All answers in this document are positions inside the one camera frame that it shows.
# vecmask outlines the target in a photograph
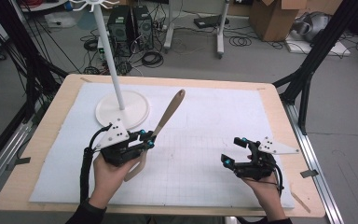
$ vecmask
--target white paper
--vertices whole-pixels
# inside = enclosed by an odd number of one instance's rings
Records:
[[[110,203],[260,207],[252,190],[220,161],[222,153],[236,161],[249,161],[249,149],[234,145],[234,137],[252,141],[273,137],[258,91],[136,85],[121,85],[121,89],[138,91],[150,104],[148,118],[133,131],[153,131],[173,96],[181,89],[186,90],[186,96],[159,133],[156,146],[149,150],[143,171],[123,183]],[[30,202],[79,203],[83,149],[101,128],[95,107],[113,91],[111,84],[82,86],[45,160]],[[275,159],[281,166],[279,157]],[[284,171],[283,179],[282,206],[293,208]],[[91,193],[92,168],[89,183]]]

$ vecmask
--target table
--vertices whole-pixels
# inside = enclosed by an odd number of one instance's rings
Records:
[[[187,86],[200,88],[219,88],[232,90],[259,91],[265,107],[270,128],[276,140],[299,148],[281,100],[271,84],[227,82],[211,80],[192,80],[153,77],[120,77],[120,83],[133,85]],[[63,82],[46,115],[43,117],[33,138],[22,157],[31,157],[30,163],[16,166],[7,183],[0,192],[0,210],[12,211],[68,211],[74,212],[73,203],[29,203],[39,177],[43,161],[55,141],[58,130],[66,118],[81,85],[85,82],[111,83],[111,77],[70,75]],[[295,208],[285,211],[289,217],[323,217],[324,207],[312,179],[303,178],[300,172],[308,170],[303,155],[281,156],[290,181],[295,199]],[[142,206],[109,205],[107,212],[122,214],[166,214],[166,215],[203,215],[203,216],[263,216],[260,210],[243,210],[220,207],[179,207],[179,206]]]

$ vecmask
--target human hand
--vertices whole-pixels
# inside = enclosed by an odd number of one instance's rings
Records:
[[[89,204],[104,209],[120,188],[126,174],[139,161],[140,159],[137,158],[116,167],[105,162],[103,156],[99,154],[93,162],[95,189],[89,198]]]
[[[254,191],[255,197],[266,212],[269,222],[286,218],[281,205],[281,197],[277,190],[277,180],[274,174],[263,177],[258,181],[252,178],[243,178],[242,181]]]

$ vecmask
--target white pole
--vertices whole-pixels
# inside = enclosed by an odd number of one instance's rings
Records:
[[[121,95],[120,85],[118,83],[115,62],[113,61],[113,54],[112,54],[112,50],[110,49],[109,39],[107,37],[107,32],[103,21],[103,13],[101,11],[101,6],[99,4],[94,5],[94,17],[95,20],[97,21],[98,32],[100,33],[101,40],[103,41],[104,56],[106,58],[107,65],[109,67],[113,85],[115,86],[118,105],[120,107],[120,110],[124,110],[125,106],[123,102],[123,96]]]

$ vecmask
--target black sleeve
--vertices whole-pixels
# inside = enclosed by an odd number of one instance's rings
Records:
[[[287,219],[282,219],[282,220],[277,220],[277,221],[271,221],[268,222],[268,224],[293,224],[292,220],[290,220],[290,218]]]
[[[86,200],[78,206],[66,224],[100,224],[103,221],[105,211],[106,208],[96,208],[89,204],[89,200]]]

